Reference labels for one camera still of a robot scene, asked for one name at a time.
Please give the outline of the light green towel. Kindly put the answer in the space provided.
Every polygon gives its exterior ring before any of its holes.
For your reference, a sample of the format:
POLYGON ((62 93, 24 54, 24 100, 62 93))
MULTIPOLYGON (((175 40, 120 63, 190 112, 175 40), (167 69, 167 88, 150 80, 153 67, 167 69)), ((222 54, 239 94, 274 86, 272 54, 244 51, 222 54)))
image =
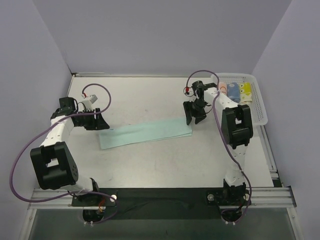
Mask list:
POLYGON ((101 130, 99 145, 102 150, 107 150, 137 143, 190 137, 192 134, 192 127, 186 124, 183 117, 167 118, 101 130))

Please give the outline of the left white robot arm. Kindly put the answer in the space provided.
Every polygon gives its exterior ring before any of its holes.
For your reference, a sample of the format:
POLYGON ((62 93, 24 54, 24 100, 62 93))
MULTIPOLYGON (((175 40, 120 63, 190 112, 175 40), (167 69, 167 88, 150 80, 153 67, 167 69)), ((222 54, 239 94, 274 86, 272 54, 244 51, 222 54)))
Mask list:
POLYGON ((90 206, 101 201, 101 193, 93 178, 83 177, 67 146, 67 141, 75 127, 87 131, 107 130, 110 126, 103 119, 99 108, 94 108, 98 100, 96 95, 86 96, 79 111, 76 100, 72 97, 59 99, 60 107, 50 118, 51 129, 42 144, 30 151, 30 158, 43 190, 66 190, 75 195, 83 195, 83 200, 90 206))

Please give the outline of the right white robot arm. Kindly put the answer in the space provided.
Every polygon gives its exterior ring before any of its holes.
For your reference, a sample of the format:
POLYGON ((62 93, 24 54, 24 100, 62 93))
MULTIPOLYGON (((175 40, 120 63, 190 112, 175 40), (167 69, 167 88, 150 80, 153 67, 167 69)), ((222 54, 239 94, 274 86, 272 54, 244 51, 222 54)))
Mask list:
POLYGON ((212 107, 222 143, 230 155, 228 168, 223 179, 223 187, 212 195, 220 206, 244 206, 250 191, 243 175, 246 150, 253 137, 251 110, 248 105, 240 105, 217 90, 215 83, 204 84, 195 81, 184 90, 186 95, 193 92, 194 100, 183 102, 186 124, 192 120, 200 123, 207 117, 205 107, 212 107))

